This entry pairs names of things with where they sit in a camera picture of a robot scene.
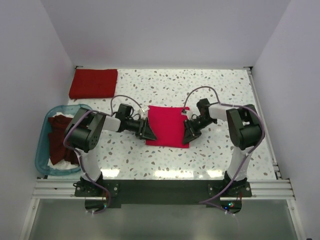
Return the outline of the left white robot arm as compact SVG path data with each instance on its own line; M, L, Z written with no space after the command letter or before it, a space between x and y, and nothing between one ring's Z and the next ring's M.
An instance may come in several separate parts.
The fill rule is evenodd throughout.
M157 140L148 117L139 113L138 119L134 119L132 112L133 107L124 103L120 104L115 114L81 107L65 129L63 145L76 154L82 171L80 179L87 183L85 189L92 196L99 196L103 192L103 174L98 162L88 160L83 154L97 146L103 130L115 133L130 131L139 139Z

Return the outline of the bright pink-red t-shirt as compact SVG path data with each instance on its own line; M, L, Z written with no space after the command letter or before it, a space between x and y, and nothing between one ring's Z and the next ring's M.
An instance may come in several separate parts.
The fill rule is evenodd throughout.
M149 106L148 122L156 140L146 140L147 146L173 147L187 149L190 144L183 144L185 133L184 121L186 115L182 114L182 107Z

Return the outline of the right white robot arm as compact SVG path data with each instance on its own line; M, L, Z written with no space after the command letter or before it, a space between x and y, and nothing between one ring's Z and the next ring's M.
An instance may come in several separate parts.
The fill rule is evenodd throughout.
M235 196L247 181L247 169L252 152L265 137L265 127L253 104L231 105L210 103L200 99L196 104L199 115L184 121L183 144L201 136L201 130L218 120L228 125L229 138L233 144L231 162L224 173L223 192Z

